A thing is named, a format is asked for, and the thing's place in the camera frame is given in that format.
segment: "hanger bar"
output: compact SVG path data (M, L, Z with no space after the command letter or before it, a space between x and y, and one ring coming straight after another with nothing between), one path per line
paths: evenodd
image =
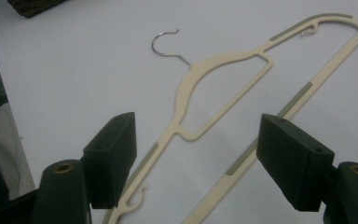
M339 21L354 25L358 28L358 20L352 16L341 16L342 14L321 14L313 16L312 20L306 19L305 22L312 22L317 20L314 27L317 27L318 22L322 21ZM295 25L284 32L275 35L271 39L277 40L284 38L287 34L294 32L302 24ZM336 68L353 52L358 46L358 32L354 35L337 53L334 57L322 68L322 70L307 83L304 88L283 108L278 116L284 119L290 119L300 107L307 102L307 100L314 94L318 88L327 80L327 78L336 70ZM237 183L241 176L257 159L255 150L257 147L257 138L254 142L243 152L243 154L234 162L227 173L216 183L216 185L208 192L208 194L200 201L197 207L185 219L185 224L201 223L216 207L216 205L223 199L228 191Z
M306 19L298 23L295 26L285 30L284 32L275 35L272 37L272 40L267 41L261 46L246 52L230 52L222 53L215 55L213 57L207 58L206 60L200 63L192 63L190 70L182 79L179 84L178 90L176 92L175 98L175 112L174 116L162 133L161 137L158 139L156 144L150 149L147 155L142 160L138 168L133 172L130 179L127 181L127 184L123 190L118 207L114 210L109 210L106 213L103 224L114 224L117 223L118 218L125 214L137 209L142 204L143 199L143 189L146 186L141 185L142 181L145 179L148 172L150 172L153 165L157 162L159 156L170 143L171 139L175 134L179 134L186 141L196 141L202 137L221 117L223 117L228 110L234 106L240 98L250 90L255 83L262 76L264 76L268 70L273 65L273 60L269 57L265 51L282 43L284 40L290 38L293 35L298 33L305 32L310 27L313 28L309 33L313 33L318 29L318 24L325 21L338 21L344 22L355 27L358 27L358 20L354 18L348 18L348 16L343 16L343 14L320 14L311 17L311 19ZM296 104L291 106L290 110L286 113L285 118L291 118L294 113L310 98L310 96L317 90L317 88L328 78L328 76L333 73L333 71L342 63L345 58L358 46L358 33L350 39L347 44L330 60L327 65L312 79L311 87L298 99ZM209 119L199 130L194 133L188 133L182 126L181 123L186 115L188 108L190 96L193 90L196 88L200 80L212 72L214 69L253 57L259 57L263 59L267 64L245 85L240 91L238 91L211 119ZM255 152L253 151L249 155L246 155L242 161L241 165L236 168L235 172L232 175L225 175L221 181L213 188L213 190L200 202L197 208L193 211L192 214L185 220L185 223L200 223L206 216L212 211L215 205L221 200L221 198L228 192L228 190L233 186L233 184L241 177L241 175L246 171L246 169L252 164L255 160ZM129 201L132 195L138 189L138 202L130 205Z

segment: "silver hook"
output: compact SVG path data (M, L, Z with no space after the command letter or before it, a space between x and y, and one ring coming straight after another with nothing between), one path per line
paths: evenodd
M167 54L167 53L160 53L158 51L156 51L156 49L154 48L154 44L156 42L156 40L162 36L162 35L175 35L179 32L178 29L176 29L175 31L169 31L169 32L164 32L164 33L161 33L159 35L157 35L153 41L152 41L152 50L158 54L159 56L165 56L165 57L178 57L180 60L182 60L184 63L186 63L188 65L188 67L191 67L190 65L190 62L188 62L184 57L182 57L180 54Z

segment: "tabletop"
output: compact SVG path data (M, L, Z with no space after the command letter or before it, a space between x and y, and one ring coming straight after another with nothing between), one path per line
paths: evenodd
M34 182L55 161L79 159L113 116L136 115L138 157L170 123L188 66L254 49L306 19L326 13L358 19L358 1L67 1L24 19L0 0L0 72ZM267 54L275 64L200 140L176 135L147 176L142 206L120 223L181 223L257 137L260 115L277 114L356 33L340 23L294 35ZM254 57L215 69L194 91L183 126L195 132L263 66ZM292 122L336 152L334 164L358 162L358 48ZM299 213L255 162L205 223L323 223L324 210ZM92 211L101 223L104 211Z

